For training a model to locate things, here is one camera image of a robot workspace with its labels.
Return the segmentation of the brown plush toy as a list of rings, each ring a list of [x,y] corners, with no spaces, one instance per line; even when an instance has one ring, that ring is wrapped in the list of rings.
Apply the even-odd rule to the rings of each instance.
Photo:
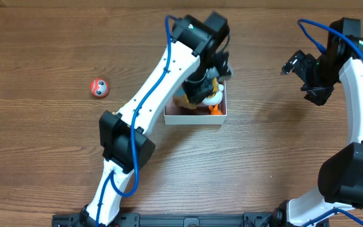
[[[178,107],[187,108],[190,110],[197,108],[196,104],[189,102],[187,95],[185,94],[185,91],[183,88],[180,88],[179,90],[177,90],[175,92],[175,94],[173,95],[173,101],[174,101],[175,105]]]

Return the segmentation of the white orange plush duck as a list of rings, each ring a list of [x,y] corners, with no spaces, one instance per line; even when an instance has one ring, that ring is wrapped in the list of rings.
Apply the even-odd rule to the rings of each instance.
[[[209,107],[211,115],[222,115],[222,111],[219,104],[222,102],[224,97],[224,86],[216,83],[216,91],[212,96],[205,98],[202,103]]]

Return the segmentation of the yellow grey toy truck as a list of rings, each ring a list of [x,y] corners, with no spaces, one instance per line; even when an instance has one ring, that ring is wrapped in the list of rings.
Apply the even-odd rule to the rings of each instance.
[[[199,104],[215,91],[215,82],[205,75],[205,71],[198,69],[183,82],[182,88],[190,103]]]

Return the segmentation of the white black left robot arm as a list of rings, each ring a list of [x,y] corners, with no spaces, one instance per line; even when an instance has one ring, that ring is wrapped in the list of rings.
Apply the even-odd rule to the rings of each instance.
[[[113,223],[122,198],[137,191],[140,169],[156,148],[149,135],[170,100],[183,108],[205,105],[210,115],[222,114],[224,84],[233,75],[225,50],[230,41],[227,18],[216,12],[204,22],[191,15],[168,15],[164,24],[167,44],[154,71],[130,101],[99,119],[102,177],[72,226]]]

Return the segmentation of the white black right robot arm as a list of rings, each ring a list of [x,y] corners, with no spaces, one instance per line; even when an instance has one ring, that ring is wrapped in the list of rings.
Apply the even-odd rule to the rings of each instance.
[[[272,214],[271,226],[326,226],[330,216],[363,209],[363,38],[331,35],[318,58],[298,50],[282,67],[303,81],[305,99],[324,105],[334,85],[343,86],[347,110],[347,143],[326,160],[317,186],[284,201]]]

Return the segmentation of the white box pink interior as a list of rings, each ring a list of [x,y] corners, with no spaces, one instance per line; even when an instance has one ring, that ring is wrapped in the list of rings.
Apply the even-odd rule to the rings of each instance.
[[[226,82],[221,103],[212,107],[199,104],[196,109],[179,107],[174,99],[171,99],[164,108],[164,122],[166,125],[222,125],[228,116]]]

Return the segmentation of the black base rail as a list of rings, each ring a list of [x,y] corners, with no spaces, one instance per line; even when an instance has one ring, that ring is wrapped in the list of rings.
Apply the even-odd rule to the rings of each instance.
[[[118,214],[106,226],[121,227],[250,227],[250,226],[294,226],[293,224],[277,224],[270,212],[244,212],[243,214],[139,214],[129,212]],[[67,216],[53,215],[53,227],[95,226],[90,218],[81,218],[79,213]]]

